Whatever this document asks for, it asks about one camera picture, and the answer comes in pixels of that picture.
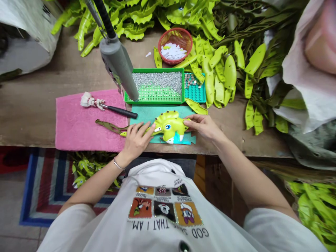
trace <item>green triceratops toy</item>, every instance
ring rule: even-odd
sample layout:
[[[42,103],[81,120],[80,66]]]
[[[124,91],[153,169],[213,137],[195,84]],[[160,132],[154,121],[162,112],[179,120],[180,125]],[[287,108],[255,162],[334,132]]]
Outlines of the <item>green triceratops toy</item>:
[[[183,121],[186,119],[179,118],[179,113],[174,111],[167,111],[161,113],[160,116],[155,118],[155,130],[152,136],[163,133],[163,140],[168,144],[174,143],[174,136],[177,133],[180,135],[180,142],[183,140],[184,132],[189,128],[183,124]],[[126,132],[120,134],[121,136],[125,137]]]

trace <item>wooden table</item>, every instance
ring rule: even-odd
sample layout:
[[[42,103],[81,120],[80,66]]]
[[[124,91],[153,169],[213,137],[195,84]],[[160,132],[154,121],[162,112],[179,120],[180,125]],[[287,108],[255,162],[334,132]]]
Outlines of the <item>wooden table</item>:
[[[0,145],[54,148],[57,97],[116,88],[106,73],[98,48],[85,58],[80,56],[73,38],[75,33],[76,27],[63,29],[47,66],[1,84]],[[150,32],[140,42],[121,38],[135,68],[155,67],[153,47],[157,46],[161,34],[161,31]],[[209,114],[246,156],[291,157],[274,129],[265,127],[259,136],[254,136],[253,129],[244,130],[245,106],[246,99],[236,95],[235,101],[225,108],[209,108]],[[216,155],[212,144],[199,135],[196,145],[151,143],[146,151]]]

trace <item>tile floor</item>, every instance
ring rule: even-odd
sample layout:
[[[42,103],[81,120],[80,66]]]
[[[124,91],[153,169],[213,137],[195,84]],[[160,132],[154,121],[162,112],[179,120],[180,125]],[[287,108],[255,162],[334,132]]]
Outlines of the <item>tile floor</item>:
[[[0,251],[35,252],[47,228],[20,226],[26,171],[0,174]]]

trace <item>red plastic basket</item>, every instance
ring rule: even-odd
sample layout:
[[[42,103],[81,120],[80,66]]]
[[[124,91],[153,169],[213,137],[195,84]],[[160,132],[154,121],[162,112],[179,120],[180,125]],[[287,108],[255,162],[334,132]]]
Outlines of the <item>red plastic basket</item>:
[[[184,50],[187,50],[187,53],[185,54],[183,58],[175,60],[175,61],[166,59],[161,54],[161,46],[165,46],[165,44],[167,43],[173,43],[173,44],[179,45]],[[193,39],[187,30],[182,29],[182,28],[173,28],[173,29],[166,31],[161,36],[161,38],[159,39],[159,44],[157,46],[157,49],[159,50],[159,54],[165,63],[167,63],[168,65],[177,65],[178,63],[181,63],[185,59],[185,57],[189,55],[191,48],[193,47],[192,44],[193,44]]]

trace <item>person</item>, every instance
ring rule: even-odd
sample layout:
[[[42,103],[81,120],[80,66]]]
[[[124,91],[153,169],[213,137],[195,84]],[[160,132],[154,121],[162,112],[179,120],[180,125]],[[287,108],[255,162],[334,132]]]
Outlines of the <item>person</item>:
[[[63,205],[38,251],[327,251],[271,180],[208,115],[184,121],[210,141],[250,209],[244,228],[210,204],[181,166],[155,159],[130,169],[112,204],[92,207],[146,149],[155,124],[131,125],[124,149]]]

